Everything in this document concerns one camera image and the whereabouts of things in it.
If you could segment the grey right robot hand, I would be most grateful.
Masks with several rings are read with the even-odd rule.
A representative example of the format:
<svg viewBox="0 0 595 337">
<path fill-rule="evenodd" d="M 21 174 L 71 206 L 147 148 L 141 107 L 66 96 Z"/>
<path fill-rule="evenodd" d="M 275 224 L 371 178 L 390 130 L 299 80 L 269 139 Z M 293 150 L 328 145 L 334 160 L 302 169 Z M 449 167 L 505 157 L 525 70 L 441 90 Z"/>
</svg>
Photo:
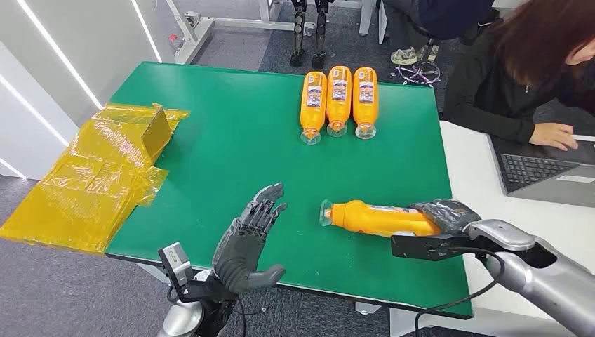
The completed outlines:
<svg viewBox="0 0 595 337">
<path fill-rule="evenodd" d="M 468 224 L 481 220 L 478 213 L 456 199 L 435 199 L 410 207 L 422 213 L 444 234 L 462 234 Z"/>
</svg>

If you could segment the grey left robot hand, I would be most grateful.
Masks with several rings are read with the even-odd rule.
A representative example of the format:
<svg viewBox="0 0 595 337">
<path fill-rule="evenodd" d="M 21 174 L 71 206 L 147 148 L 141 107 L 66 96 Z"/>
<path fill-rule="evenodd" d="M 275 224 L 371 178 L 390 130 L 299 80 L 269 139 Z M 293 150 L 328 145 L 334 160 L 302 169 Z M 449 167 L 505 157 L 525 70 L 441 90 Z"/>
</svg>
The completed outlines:
<svg viewBox="0 0 595 337">
<path fill-rule="evenodd" d="M 268 234 L 287 207 L 286 203 L 276 205 L 282 196 L 281 182 L 262 188 L 221 237 L 213 256 L 213 271 L 228 291 L 244 294 L 273 286 L 285 274 L 280 264 L 258 270 Z"/>
</svg>

